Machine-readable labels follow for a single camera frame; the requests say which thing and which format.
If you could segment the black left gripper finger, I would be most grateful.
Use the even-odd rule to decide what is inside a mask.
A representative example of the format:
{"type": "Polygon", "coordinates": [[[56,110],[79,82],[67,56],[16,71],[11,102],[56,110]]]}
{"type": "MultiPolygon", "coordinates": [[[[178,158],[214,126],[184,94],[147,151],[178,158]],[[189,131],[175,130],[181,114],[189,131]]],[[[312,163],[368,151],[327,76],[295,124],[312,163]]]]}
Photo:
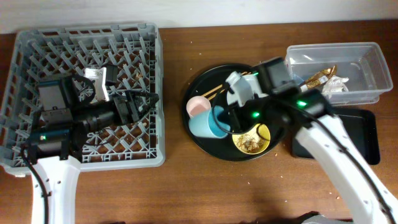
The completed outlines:
{"type": "Polygon", "coordinates": [[[159,96],[156,93],[148,93],[136,90],[126,91],[126,97],[129,101],[133,101],[139,104],[143,104],[144,102],[146,102],[146,100],[149,100],[149,103],[157,103],[159,101],[159,96]]]}
{"type": "Polygon", "coordinates": [[[146,116],[146,114],[151,110],[155,108],[156,102],[150,102],[148,105],[138,105],[136,102],[133,104],[133,121],[139,121],[143,117],[146,116]]]}

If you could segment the food scraps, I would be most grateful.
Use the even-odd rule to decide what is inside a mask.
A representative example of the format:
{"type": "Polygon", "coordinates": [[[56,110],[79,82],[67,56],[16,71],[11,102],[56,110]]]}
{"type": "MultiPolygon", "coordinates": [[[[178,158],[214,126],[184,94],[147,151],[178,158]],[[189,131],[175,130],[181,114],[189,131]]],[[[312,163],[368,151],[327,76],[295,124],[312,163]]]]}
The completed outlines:
{"type": "Polygon", "coordinates": [[[239,150],[249,153],[249,154],[254,154],[259,152],[262,149],[262,146],[264,145],[265,140],[260,138],[258,135],[249,135],[249,134],[243,134],[238,137],[236,141],[236,145],[239,150]]]}

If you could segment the yellow bowl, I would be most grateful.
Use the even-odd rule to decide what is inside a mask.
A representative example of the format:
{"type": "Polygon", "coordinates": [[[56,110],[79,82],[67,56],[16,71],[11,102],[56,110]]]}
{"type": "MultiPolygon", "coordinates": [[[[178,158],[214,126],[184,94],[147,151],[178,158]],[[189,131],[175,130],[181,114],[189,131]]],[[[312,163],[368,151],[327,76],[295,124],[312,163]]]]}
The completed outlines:
{"type": "Polygon", "coordinates": [[[271,132],[265,124],[256,124],[244,134],[233,134],[232,140],[236,148],[244,154],[260,154],[270,145],[271,132]]]}

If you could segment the blue cup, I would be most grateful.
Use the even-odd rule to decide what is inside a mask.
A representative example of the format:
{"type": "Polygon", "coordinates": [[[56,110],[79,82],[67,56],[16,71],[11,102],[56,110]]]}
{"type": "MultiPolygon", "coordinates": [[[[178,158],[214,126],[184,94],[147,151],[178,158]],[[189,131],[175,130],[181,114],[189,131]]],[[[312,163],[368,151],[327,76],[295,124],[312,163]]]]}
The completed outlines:
{"type": "Polygon", "coordinates": [[[223,139],[228,133],[220,129],[213,119],[213,113],[215,114],[218,124],[225,130],[231,131],[229,124],[221,121],[220,116],[224,113],[224,109],[221,106],[215,106],[214,108],[204,111],[188,122],[190,132],[198,138],[214,138],[223,139]]]}

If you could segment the pink cup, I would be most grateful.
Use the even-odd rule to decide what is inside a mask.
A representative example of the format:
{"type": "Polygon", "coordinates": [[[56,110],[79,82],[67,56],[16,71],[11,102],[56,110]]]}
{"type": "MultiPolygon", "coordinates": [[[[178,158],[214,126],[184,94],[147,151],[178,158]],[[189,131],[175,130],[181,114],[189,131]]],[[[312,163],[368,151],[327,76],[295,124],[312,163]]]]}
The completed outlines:
{"type": "Polygon", "coordinates": [[[190,98],[186,105],[186,110],[190,118],[207,111],[211,108],[210,101],[204,96],[194,96],[190,98]]]}

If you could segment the gold wrapper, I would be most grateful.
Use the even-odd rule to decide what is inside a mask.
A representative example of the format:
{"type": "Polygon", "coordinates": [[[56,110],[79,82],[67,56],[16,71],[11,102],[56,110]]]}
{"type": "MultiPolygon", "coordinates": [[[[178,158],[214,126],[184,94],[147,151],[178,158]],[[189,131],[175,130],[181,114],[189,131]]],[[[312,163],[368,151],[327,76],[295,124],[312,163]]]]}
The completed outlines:
{"type": "Polygon", "coordinates": [[[326,69],[323,69],[323,70],[317,72],[312,77],[307,79],[304,82],[304,85],[308,89],[312,89],[312,88],[315,88],[317,86],[320,86],[320,85],[326,83],[332,76],[334,76],[336,74],[337,68],[338,68],[338,66],[334,65],[333,67],[326,68],[326,69]]]}

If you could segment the white wrapper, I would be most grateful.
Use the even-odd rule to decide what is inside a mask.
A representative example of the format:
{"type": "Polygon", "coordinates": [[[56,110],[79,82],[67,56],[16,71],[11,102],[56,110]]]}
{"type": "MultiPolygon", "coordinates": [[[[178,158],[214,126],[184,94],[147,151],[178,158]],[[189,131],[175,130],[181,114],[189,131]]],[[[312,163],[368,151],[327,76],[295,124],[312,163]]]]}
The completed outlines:
{"type": "Polygon", "coordinates": [[[349,81],[349,78],[341,78],[332,76],[323,86],[322,93],[338,93],[349,91],[345,85],[349,81]]]}

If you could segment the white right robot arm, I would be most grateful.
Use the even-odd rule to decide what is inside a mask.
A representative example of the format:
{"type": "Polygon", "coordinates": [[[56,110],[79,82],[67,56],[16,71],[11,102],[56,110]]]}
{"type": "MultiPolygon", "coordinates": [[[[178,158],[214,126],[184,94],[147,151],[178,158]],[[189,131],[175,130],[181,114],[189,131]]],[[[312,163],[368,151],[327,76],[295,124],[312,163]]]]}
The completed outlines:
{"type": "Polygon", "coordinates": [[[319,90],[302,90],[282,58],[252,67],[249,75],[232,72],[224,87],[233,133],[259,123],[290,129],[327,173],[355,223],[397,223],[397,199],[359,153],[332,105],[319,90]]]}

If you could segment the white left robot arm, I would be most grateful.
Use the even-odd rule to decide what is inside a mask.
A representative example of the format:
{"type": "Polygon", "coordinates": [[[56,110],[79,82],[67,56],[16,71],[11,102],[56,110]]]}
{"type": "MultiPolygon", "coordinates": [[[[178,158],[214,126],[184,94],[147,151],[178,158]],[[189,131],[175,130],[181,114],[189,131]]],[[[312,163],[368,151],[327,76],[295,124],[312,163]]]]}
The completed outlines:
{"type": "Polygon", "coordinates": [[[91,89],[80,75],[54,75],[38,84],[42,109],[34,113],[21,156],[32,174],[32,223],[74,223],[82,149],[88,134],[142,120],[159,95],[126,90],[109,101],[93,103],[96,94],[79,99],[75,82],[91,89]]]}

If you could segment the grey dishwasher rack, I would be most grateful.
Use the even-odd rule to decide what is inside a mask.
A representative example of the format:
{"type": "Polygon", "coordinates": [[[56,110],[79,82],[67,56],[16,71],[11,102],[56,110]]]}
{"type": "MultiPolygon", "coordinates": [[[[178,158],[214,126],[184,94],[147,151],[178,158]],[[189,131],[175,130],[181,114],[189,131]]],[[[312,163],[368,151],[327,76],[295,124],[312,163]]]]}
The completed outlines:
{"type": "MultiPolygon", "coordinates": [[[[29,175],[20,155],[34,113],[38,82],[58,73],[82,75],[86,68],[118,67],[109,94],[126,90],[162,93],[163,45],[151,23],[24,30],[1,42],[1,169],[29,175]]],[[[165,161],[162,102],[140,121],[91,133],[83,147],[84,172],[158,167],[165,161]]]]}

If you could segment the round black tray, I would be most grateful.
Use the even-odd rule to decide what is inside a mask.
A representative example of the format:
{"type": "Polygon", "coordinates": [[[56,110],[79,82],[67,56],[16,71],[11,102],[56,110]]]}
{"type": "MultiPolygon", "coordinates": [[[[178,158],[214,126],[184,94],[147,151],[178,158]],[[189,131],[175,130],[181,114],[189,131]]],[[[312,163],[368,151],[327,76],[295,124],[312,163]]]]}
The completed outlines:
{"type": "Polygon", "coordinates": [[[233,71],[250,72],[251,66],[241,63],[222,64],[204,70],[194,80],[192,80],[190,84],[186,86],[183,100],[181,102],[182,121],[188,135],[191,137],[193,142],[195,142],[195,144],[203,151],[214,157],[226,161],[248,161],[261,157],[271,151],[274,147],[276,147],[276,145],[278,145],[278,143],[281,142],[281,140],[283,140],[283,138],[287,134],[287,130],[285,128],[280,128],[276,125],[268,123],[267,127],[271,133],[271,141],[269,145],[267,146],[265,151],[260,152],[259,154],[250,155],[241,152],[234,145],[231,135],[223,139],[198,138],[191,133],[188,127],[188,121],[190,119],[186,110],[186,104],[188,100],[194,96],[203,95],[206,92],[219,86],[227,79],[228,75],[233,71]]]}

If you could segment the black rectangular bin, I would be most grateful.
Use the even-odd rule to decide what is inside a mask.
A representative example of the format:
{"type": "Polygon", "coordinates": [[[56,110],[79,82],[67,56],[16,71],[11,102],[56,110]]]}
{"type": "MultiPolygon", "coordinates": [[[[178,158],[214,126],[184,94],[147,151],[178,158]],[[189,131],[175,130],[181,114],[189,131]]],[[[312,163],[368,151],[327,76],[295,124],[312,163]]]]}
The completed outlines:
{"type": "Polygon", "coordinates": [[[369,110],[335,107],[352,142],[369,165],[381,161],[377,138],[376,117],[369,110]]]}

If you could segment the clear plastic bin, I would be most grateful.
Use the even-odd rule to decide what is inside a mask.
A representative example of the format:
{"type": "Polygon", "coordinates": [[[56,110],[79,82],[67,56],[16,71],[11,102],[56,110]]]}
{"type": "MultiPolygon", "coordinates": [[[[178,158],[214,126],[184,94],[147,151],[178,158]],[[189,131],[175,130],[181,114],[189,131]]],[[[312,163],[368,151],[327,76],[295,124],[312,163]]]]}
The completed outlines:
{"type": "Polygon", "coordinates": [[[297,84],[326,68],[336,66],[336,76],[346,78],[346,91],[325,93],[335,106],[376,103],[393,89],[386,59],[375,42],[291,45],[285,64],[297,84]]]}

